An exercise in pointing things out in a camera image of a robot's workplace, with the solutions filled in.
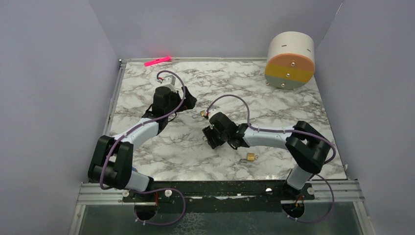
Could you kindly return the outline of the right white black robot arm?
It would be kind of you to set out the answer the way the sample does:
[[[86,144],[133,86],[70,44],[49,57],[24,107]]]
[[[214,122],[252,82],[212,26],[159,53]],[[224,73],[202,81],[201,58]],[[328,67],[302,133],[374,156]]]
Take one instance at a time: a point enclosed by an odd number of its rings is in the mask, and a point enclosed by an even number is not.
[[[274,147],[290,152],[296,161],[282,186],[283,195],[295,199],[306,182],[321,172],[332,144],[309,123],[298,121],[289,128],[260,128],[248,123],[235,124],[225,114],[208,115],[209,125],[202,132],[212,149],[227,143],[232,149],[255,146]]]

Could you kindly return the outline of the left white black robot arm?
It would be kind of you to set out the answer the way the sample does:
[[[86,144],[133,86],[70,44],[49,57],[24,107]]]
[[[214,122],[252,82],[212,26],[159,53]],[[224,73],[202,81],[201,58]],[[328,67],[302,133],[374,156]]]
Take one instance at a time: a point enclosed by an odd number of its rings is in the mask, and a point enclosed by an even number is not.
[[[133,170],[133,152],[157,136],[167,126],[170,115],[195,107],[197,99],[186,86],[182,90],[183,98],[169,87],[157,87],[151,107],[136,126],[115,137],[101,136],[88,169],[88,179],[110,188],[135,190],[140,200],[150,200],[154,194],[150,185],[153,178]]]

